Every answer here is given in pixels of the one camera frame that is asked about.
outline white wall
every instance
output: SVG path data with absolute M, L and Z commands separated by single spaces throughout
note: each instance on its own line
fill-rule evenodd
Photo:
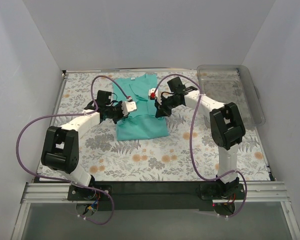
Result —
M 241 64 L 274 0 L 23 0 L 62 70 Z
M 300 227 L 300 0 L 276 0 L 243 65 L 260 93 L 265 153 Z
M 10 239 L 26 180 L 15 145 L 22 127 L 51 114 L 61 72 L 22 0 L 0 0 L 0 240 Z M 21 142 L 24 163 L 38 165 L 49 120 Z

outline teal shirt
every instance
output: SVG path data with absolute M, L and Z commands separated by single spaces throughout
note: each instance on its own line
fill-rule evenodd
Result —
M 148 92 L 157 86 L 157 76 L 145 74 L 131 78 L 119 78 L 115 80 L 124 92 L 131 96 L 136 103 L 137 110 L 120 120 L 116 125 L 116 138 L 118 141 L 154 139 L 169 135 L 166 118 L 156 118 L 155 101 L 149 100 Z M 114 93 L 118 101 L 126 101 L 126 97 L 120 89 L 113 85 Z

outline work surface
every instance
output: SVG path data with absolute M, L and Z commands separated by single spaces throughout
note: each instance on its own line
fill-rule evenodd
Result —
M 145 73 L 156 74 L 158 81 L 171 73 L 183 74 L 198 81 L 195 70 L 69 73 L 57 113 L 81 113 L 91 101 L 90 85 L 97 75 L 117 79 L 138 77 Z M 187 81 L 183 82 L 186 86 L 192 85 Z M 169 90 L 167 82 L 163 82 L 160 89 Z M 112 83 L 106 78 L 99 78 L 94 85 L 95 97 L 98 90 L 112 92 Z M 172 110 L 171 117 L 166 118 L 169 136 L 133 141 L 116 141 L 116 126 L 107 119 L 79 140 L 79 162 L 97 181 L 199 181 L 201 179 L 193 170 L 189 151 L 193 114 L 193 109 L 179 106 Z M 58 117 L 54 125 L 60 126 L 71 119 Z M 196 166 L 200 173 L 206 178 L 214 178 L 219 168 L 218 147 L 212 139 L 210 128 L 205 125 L 203 116 L 197 116 L 195 120 L 193 147 Z M 265 155 L 255 128 L 246 130 L 239 147 L 237 166 L 247 181 L 270 180 Z M 38 172 L 44 176 L 62 177 L 61 174 L 41 164 Z

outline transparent tray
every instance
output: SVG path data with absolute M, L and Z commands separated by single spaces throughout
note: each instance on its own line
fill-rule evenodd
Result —
M 257 127 L 265 123 L 256 88 L 247 67 L 200 65 L 196 71 L 204 93 L 222 103 L 235 103 L 246 127 Z M 205 123 L 207 127 L 210 126 L 208 119 L 205 119 Z

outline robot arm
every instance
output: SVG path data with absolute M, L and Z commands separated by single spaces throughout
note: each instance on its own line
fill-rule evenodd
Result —
M 155 93 L 154 88 L 149 91 L 150 99 L 155 99 L 154 105 L 157 108 L 155 116 L 157 118 L 169 117 L 172 109 L 179 105 L 196 108 L 200 92 L 195 87 L 186 87 L 179 77 L 173 78 L 167 84 L 171 90 L 171 96 L 163 97 L 159 92 Z M 198 114 L 206 116 L 211 122 L 212 138 L 219 150 L 217 176 L 230 170 L 236 170 L 239 144 L 246 133 L 237 105 L 233 102 L 224 104 L 204 94 L 201 96 Z M 220 180 L 227 186 L 225 187 L 226 191 L 239 184 L 236 172 L 230 173 Z
M 111 95 L 111 92 L 99 90 L 96 99 L 97 112 L 76 117 L 60 127 L 50 126 L 47 129 L 41 155 L 42 165 L 84 186 L 94 182 L 94 177 L 79 164 L 79 139 L 103 120 L 112 119 L 116 124 L 129 113 L 137 110 L 134 101 L 119 101 L 113 105 Z M 95 109 L 96 106 L 90 102 L 83 113 Z

